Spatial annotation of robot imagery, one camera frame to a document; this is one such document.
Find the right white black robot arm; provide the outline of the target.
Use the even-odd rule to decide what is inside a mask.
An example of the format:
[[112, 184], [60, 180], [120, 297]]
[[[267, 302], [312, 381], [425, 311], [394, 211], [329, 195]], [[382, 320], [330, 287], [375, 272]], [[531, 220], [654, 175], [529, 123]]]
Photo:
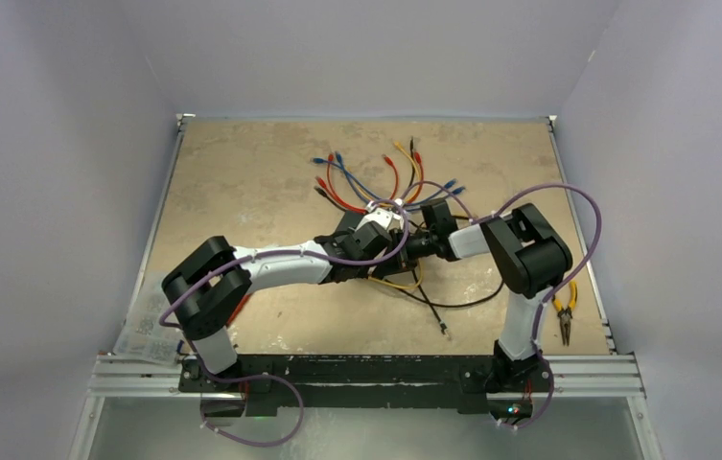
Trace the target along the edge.
[[508, 289], [508, 304], [492, 376], [503, 389], [518, 388], [529, 378], [528, 364], [538, 358], [545, 297], [572, 268], [569, 247], [532, 203], [464, 228], [457, 227], [443, 199], [423, 206], [422, 212], [427, 227], [408, 237], [407, 261], [436, 256], [456, 262], [485, 254], [493, 258]]

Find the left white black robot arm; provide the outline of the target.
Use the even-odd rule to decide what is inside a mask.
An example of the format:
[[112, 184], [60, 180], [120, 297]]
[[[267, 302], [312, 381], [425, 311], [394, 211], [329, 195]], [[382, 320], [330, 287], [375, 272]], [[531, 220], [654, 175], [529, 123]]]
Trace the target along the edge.
[[244, 297], [287, 285], [365, 278], [404, 248], [407, 232], [407, 215], [377, 210], [354, 227], [298, 245], [254, 249], [212, 237], [163, 279], [170, 306], [160, 323], [174, 316], [174, 327], [204, 364], [203, 380], [215, 391], [229, 391], [239, 382], [240, 366], [226, 324]]

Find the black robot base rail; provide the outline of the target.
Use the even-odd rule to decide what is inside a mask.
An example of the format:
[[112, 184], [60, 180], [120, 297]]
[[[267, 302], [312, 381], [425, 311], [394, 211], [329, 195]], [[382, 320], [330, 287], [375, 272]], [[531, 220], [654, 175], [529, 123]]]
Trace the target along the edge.
[[205, 399], [234, 396], [247, 416], [282, 407], [452, 409], [526, 419], [531, 396], [546, 392], [552, 372], [532, 356], [255, 355], [208, 377], [193, 358], [182, 361], [178, 390]]

